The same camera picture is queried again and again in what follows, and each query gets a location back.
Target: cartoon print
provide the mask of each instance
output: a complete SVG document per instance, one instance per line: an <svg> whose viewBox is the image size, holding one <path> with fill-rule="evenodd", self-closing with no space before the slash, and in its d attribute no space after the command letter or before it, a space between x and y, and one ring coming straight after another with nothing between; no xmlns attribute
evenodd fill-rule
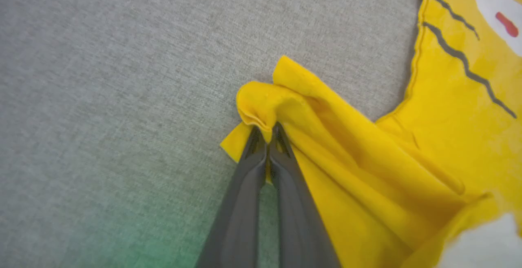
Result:
<svg viewBox="0 0 522 268"><path fill-rule="evenodd" d="M522 56L522 5L515 0L475 0L480 13L507 45Z"/></svg>
<svg viewBox="0 0 522 268"><path fill-rule="evenodd" d="M453 56L455 58L459 58L462 61L462 64L464 65L464 72L466 73L466 76L469 77L471 80L475 80L475 82L484 84L484 86L486 87L486 90L488 92L488 95L491 98L491 101L493 101L493 103L502 107L507 113L509 113L509 115L513 116L513 118L516 119L517 114L515 114L515 112L513 112L513 110L508 108L506 106L506 104L504 104L500 99L498 99L495 96L495 93L493 92L493 89L491 88L490 82L488 80L486 80L485 78L481 77L480 75L478 75L476 73L472 73L469 70L469 61L468 61L468 58L466 58L466 55L463 52L450 47L448 45L448 43L444 40L444 37L442 36L442 32L438 28L436 28L435 26L433 26L427 22L423 22L422 24L423 24L423 26L425 26L429 30L431 30L431 32L433 32L433 34L435 34L435 36L437 37L438 44L444 50L444 52L450 54L451 56Z"/></svg>
<svg viewBox="0 0 522 268"><path fill-rule="evenodd" d="M450 5L449 5L447 2L445 2L444 0L435 0L435 1L439 2L440 5L441 5L444 9L448 10L449 14L451 15L451 17L452 17L453 19L458 20L458 21L464 23L464 26L467 27L469 30L475 32L475 36L477 36L477 39L478 39L478 40L480 39L479 34L478 34L477 31L475 30L475 27L472 26L471 24L469 24L469 23L466 21L466 19L464 19L464 18L463 18L462 16L460 16L459 14L455 14L455 12L453 12L453 10L451 9Z"/></svg>

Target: yellow shirt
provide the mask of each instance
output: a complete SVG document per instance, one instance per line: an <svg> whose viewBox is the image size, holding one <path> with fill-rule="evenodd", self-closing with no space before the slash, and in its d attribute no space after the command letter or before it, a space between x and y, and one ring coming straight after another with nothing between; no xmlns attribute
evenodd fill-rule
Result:
<svg viewBox="0 0 522 268"><path fill-rule="evenodd" d="M376 123L283 56L237 93L222 147L238 160L252 125L268 142L281 122L346 267L432 267L462 230L520 223L522 0L499 1L423 0L405 100Z"/></svg>

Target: gray fabric surface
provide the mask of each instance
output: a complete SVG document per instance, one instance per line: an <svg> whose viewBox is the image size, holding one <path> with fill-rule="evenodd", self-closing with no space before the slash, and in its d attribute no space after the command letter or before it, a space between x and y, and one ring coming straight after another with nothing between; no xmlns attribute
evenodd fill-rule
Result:
<svg viewBox="0 0 522 268"><path fill-rule="evenodd" d="M0 0L0 266L191 267L234 170L235 94L282 54L372 120L418 0ZM260 263L277 263L275 193Z"/></svg>

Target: white oval shape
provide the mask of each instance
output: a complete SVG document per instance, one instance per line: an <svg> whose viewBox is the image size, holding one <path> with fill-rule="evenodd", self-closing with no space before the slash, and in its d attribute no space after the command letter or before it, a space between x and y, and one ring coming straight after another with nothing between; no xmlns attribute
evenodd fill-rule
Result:
<svg viewBox="0 0 522 268"><path fill-rule="evenodd" d="M515 0L475 0L475 2L489 26L515 54L522 56L522 5Z"/></svg>

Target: textured gray cloth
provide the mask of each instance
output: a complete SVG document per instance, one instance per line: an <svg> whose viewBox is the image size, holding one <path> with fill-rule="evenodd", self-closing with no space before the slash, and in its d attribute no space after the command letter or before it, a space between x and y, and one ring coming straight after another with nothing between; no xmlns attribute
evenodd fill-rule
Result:
<svg viewBox="0 0 522 268"><path fill-rule="evenodd" d="M374 120L403 97L418 3L0 0L0 266L193 266L240 86L287 54Z"/></svg>

